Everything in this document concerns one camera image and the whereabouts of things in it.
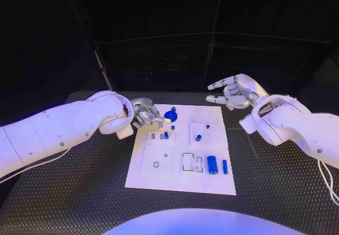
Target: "blue object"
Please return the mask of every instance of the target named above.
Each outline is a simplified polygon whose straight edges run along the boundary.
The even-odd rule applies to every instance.
[[[208,156],[207,164],[208,164],[208,172],[211,173],[211,175],[218,174],[218,165],[217,165],[215,156]]]
[[[202,136],[198,135],[198,136],[197,136],[197,141],[201,141],[201,140],[202,140]]]
[[[228,174],[228,161],[223,160],[224,174]]]
[[[178,114],[176,114],[176,112],[175,111],[168,111],[166,113],[165,113],[165,118],[168,118],[168,119],[171,119],[172,120],[172,122],[175,122],[176,121],[176,119],[178,119]]]

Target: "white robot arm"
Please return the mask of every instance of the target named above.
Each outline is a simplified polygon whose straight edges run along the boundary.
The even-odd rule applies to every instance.
[[[0,127],[0,178],[83,143],[97,129],[103,134],[117,133],[119,139],[130,136],[135,117],[140,121],[135,123],[138,127],[171,123],[149,98],[127,100],[116,92],[103,91],[86,101],[61,105]]]
[[[208,86],[224,88],[226,96],[208,96],[207,101],[226,104],[233,110],[253,106],[251,114],[240,120],[247,133],[259,131],[275,146],[292,140],[305,153],[339,168],[339,116],[314,114],[288,95],[269,95],[246,74],[223,79]]]

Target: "white mat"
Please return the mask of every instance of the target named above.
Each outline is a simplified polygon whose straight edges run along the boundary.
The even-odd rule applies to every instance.
[[[236,195],[236,182],[228,153],[228,138],[221,107],[158,104],[162,114],[176,107],[178,120],[158,129],[158,123],[138,130],[132,163],[126,179],[127,188],[161,189]],[[161,134],[169,132],[169,139]],[[204,160],[204,172],[184,171],[184,153],[194,153]],[[220,173],[208,173],[207,157],[217,157]],[[228,161],[224,174],[223,160]]]

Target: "white cable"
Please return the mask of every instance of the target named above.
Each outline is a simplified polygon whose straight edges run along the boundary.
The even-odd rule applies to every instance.
[[[325,177],[325,174],[324,174],[324,170],[322,170],[322,166],[321,166],[321,161],[318,160],[318,167],[319,167],[319,170],[321,170],[321,173],[322,173],[322,176],[324,176],[325,184],[326,184],[328,189],[331,191],[331,198],[332,198],[332,201],[335,202],[335,204],[339,206],[339,197],[338,197],[337,193],[334,192],[334,177],[332,177],[332,173],[331,173],[331,170],[329,170],[329,168],[328,168],[328,166],[325,165],[324,162],[322,162],[322,164],[324,164],[324,166],[326,168],[326,171],[329,173],[329,176],[331,176],[331,185],[328,183],[328,180],[326,180],[326,177]]]
[[[47,164],[47,163],[55,161],[57,159],[60,159],[60,158],[68,153],[70,150],[71,150],[71,148],[64,152],[64,154],[63,154],[60,157],[57,157],[57,158],[54,158],[52,160],[48,160],[48,161],[45,161],[45,162],[42,162],[42,163],[39,163],[39,164],[31,166],[31,167],[28,167],[26,169],[24,169],[22,171],[19,171],[19,172],[18,172],[16,174],[13,174],[9,178],[6,178],[5,180],[2,180],[2,181],[0,181],[0,184],[2,184],[6,180],[9,180],[12,177],[15,177],[15,176],[19,175],[21,173],[24,173],[26,170],[29,170],[29,169],[35,168],[37,166],[44,165],[44,164]]]

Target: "diamond plate surface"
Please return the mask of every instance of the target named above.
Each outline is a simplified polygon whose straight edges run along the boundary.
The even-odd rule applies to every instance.
[[[200,93],[122,94],[165,104],[210,104]],[[68,101],[90,95],[78,93]],[[148,213],[178,208],[236,211],[306,234],[338,234],[339,209],[316,160],[295,143],[275,147],[257,133],[249,136],[238,129],[246,111],[223,107],[223,113],[237,196],[125,188],[136,135],[119,140],[97,132],[60,160],[22,174],[0,210],[0,234],[101,234]],[[331,170],[339,182],[339,171]]]

